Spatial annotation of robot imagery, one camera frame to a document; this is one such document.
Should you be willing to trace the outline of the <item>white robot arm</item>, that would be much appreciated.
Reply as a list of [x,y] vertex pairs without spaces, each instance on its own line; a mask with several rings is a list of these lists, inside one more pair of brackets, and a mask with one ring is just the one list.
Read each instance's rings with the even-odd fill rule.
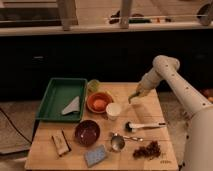
[[213,171],[213,104],[178,72],[178,59],[158,55],[152,69],[142,76],[136,91],[145,96],[165,80],[191,115],[182,171]]

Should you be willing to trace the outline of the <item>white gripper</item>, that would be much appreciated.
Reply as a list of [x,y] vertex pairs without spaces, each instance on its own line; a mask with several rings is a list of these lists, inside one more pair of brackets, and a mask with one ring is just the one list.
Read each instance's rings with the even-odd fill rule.
[[139,97],[147,96],[149,92],[150,89],[145,84],[139,83],[137,85],[136,93],[138,94]]

